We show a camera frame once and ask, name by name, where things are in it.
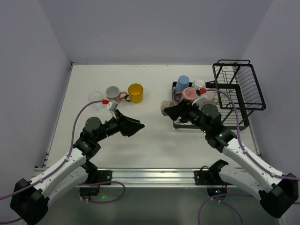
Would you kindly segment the small speckled glass cup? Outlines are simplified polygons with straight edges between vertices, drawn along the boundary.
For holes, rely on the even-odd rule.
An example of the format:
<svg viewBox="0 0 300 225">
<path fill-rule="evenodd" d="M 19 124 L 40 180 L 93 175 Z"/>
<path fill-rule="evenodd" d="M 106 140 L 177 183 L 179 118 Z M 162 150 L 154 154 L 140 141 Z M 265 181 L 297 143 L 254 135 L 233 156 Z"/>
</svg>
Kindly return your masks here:
<svg viewBox="0 0 300 225">
<path fill-rule="evenodd" d="M 161 105 L 160 105 L 160 110 L 163 116 L 168 116 L 165 112 L 164 109 L 169 108 L 169 107 L 173 107 L 176 106 L 177 102 L 176 101 L 168 101 L 168 100 L 164 100 L 162 101 Z"/>
</svg>

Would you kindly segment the salmon polka dot mug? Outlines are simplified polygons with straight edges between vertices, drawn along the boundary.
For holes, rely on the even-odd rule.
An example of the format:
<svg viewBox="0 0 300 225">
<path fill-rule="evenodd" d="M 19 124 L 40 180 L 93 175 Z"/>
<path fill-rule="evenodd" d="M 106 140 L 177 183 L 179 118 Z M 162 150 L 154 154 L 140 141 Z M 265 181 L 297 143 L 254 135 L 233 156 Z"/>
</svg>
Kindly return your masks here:
<svg viewBox="0 0 300 225">
<path fill-rule="evenodd" d="M 105 91 L 106 97 L 109 100 L 114 100 L 116 102 L 120 102 L 125 98 L 127 95 L 127 92 L 125 91 L 120 91 L 120 89 L 116 86 L 110 86 L 106 89 Z"/>
</svg>

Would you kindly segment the yellow ceramic mug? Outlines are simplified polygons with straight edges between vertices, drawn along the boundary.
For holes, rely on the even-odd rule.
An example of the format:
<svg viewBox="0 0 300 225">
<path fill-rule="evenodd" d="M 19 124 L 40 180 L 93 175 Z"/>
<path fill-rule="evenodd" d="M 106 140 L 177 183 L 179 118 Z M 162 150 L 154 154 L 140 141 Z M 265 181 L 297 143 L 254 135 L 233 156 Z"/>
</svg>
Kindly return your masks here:
<svg viewBox="0 0 300 225">
<path fill-rule="evenodd" d="M 128 102 L 138 104 L 143 100 L 143 86 L 133 83 L 128 87 L 128 94 L 124 98 Z"/>
</svg>

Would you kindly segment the clear faceted glass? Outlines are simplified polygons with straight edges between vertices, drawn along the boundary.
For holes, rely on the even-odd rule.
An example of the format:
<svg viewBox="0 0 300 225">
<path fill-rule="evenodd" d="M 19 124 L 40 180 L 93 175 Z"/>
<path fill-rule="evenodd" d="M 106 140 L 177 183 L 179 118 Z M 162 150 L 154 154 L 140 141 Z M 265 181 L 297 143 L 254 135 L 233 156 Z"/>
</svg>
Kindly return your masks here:
<svg viewBox="0 0 300 225">
<path fill-rule="evenodd" d="M 89 102 L 95 102 L 92 106 L 97 111 L 101 111 L 104 109 L 105 105 L 102 102 L 104 99 L 104 95 L 99 91 L 91 93 L 88 97 Z"/>
</svg>

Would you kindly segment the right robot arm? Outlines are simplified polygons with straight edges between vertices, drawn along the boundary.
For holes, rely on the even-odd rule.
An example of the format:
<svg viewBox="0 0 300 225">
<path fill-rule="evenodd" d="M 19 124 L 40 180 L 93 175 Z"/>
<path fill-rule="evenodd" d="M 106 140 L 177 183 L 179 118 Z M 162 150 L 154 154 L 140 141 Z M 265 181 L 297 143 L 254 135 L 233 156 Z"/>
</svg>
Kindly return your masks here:
<svg viewBox="0 0 300 225">
<path fill-rule="evenodd" d="M 182 100 L 163 111 L 173 121 L 181 118 L 192 123 L 205 133 L 208 145 L 240 165 L 245 174 L 225 165 L 219 169 L 218 176 L 222 181 L 252 195 L 272 217 L 281 218 L 298 200 L 299 178 L 291 172 L 284 174 L 249 150 L 242 143 L 239 134 L 222 124 L 221 113 L 215 105 L 206 104 L 198 108 L 189 101 Z"/>
</svg>

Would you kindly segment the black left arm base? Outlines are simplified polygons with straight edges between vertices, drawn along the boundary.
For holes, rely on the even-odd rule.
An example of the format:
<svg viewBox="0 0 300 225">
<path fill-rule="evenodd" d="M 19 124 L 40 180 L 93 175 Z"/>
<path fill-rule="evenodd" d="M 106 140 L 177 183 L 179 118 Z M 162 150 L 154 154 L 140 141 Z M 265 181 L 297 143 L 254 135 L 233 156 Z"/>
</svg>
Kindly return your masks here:
<svg viewBox="0 0 300 225">
<path fill-rule="evenodd" d="M 86 187 L 80 187 L 79 195 L 81 197 L 88 197 L 90 199 L 91 196 L 97 196 L 100 191 L 100 186 L 95 186 L 91 184 L 96 184 L 100 182 L 106 182 L 112 180 L 112 170 L 105 170 L 98 168 L 91 163 L 90 161 L 86 162 L 82 166 L 88 174 L 87 180 L 83 183 Z"/>
</svg>

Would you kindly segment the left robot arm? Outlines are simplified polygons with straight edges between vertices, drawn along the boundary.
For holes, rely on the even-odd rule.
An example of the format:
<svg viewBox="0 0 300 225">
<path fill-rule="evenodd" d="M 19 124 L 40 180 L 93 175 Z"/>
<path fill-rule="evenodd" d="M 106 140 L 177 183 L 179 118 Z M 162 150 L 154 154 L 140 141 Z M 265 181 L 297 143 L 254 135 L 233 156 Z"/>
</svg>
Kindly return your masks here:
<svg viewBox="0 0 300 225">
<path fill-rule="evenodd" d="M 90 117 L 79 139 L 71 143 L 64 157 L 31 180 L 21 179 L 15 184 L 10 208 L 27 224 L 37 224 L 57 197 L 84 183 L 89 173 L 96 170 L 90 159 L 100 150 L 101 140 L 116 133 L 131 137 L 144 127 L 139 120 L 125 116 L 119 110 L 105 122 Z"/>
</svg>

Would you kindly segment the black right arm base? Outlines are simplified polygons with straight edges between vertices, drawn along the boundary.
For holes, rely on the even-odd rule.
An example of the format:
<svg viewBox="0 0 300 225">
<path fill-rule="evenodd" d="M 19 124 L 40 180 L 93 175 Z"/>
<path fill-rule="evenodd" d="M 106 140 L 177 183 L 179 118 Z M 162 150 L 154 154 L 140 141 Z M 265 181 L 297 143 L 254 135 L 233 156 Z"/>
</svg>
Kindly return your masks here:
<svg viewBox="0 0 300 225">
<path fill-rule="evenodd" d="M 209 186 L 207 188 L 209 196 L 227 194 L 228 183 L 222 181 L 219 175 L 225 165 L 229 165 L 228 162 L 220 159 L 210 167 L 204 165 L 199 170 L 194 171 L 195 184 L 197 186 Z"/>
</svg>

